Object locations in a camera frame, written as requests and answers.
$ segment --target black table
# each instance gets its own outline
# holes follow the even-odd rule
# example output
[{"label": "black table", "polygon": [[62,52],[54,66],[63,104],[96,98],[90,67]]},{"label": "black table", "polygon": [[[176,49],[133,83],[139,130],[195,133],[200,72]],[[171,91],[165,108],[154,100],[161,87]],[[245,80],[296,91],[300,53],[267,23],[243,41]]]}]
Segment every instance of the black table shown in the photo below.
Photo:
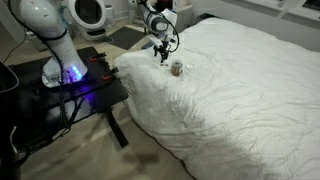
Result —
[{"label": "black table", "polygon": [[[96,62],[89,60],[98,54],[93,47],[81,49],[78,54],[88,67],[88,73],[83,82],[64,87],[67,117],[72,116],[75,107],[80,103],[81,108],[73,123],[96,113],[105,113],[110,127],[123,148],[128,145],[128,141],[114,119],[112,106],[127,99],[128,93],[118,79],[115,78],[111,82],[102,80],[102,75],[110,72],[110,68],[104,58],[99,58]],[[0,96],[2,166],[10,164],[13,160],[12,147],[8,140],[14,125],[26,127],[20,131],[18,128],[15,132],[17,136],[19,134],[23,136],[23,139],[18,139],[17,142],[28,141],[31,144],[46,140],[61,130],[57,125],[60,120],[59,88],[49,89],[41,81],[42,67],[48,60],[49,58],[44,58],[10,67],[19,77],[20,85],[5,96]]]}]

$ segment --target wrinkled sheet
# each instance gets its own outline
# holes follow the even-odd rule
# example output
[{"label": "wrinkled sheet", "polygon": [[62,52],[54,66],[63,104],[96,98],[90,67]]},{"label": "wrinkled sheet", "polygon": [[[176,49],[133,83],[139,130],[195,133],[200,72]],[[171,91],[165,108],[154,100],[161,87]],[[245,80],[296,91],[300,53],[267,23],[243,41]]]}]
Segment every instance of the wrinkled sheet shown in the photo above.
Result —
[{"label": "wrinkled sheet", "polygon": [[135,121],[200,180],[320,179],[320,54],[216,18],[180,38],[181,77],[116,60]]}]

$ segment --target white duvet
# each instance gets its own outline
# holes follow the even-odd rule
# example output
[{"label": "white duvet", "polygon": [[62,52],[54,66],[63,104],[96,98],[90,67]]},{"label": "white duvet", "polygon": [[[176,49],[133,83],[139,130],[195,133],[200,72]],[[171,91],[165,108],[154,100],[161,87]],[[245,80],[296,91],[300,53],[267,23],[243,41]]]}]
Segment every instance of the white duvet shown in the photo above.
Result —
[{"label": "white duvet", "polygon": [[136,122],[197,179],[320,179],[320,54],[221,19],[180,38],[182,77],[152,48],[116,60]]}]

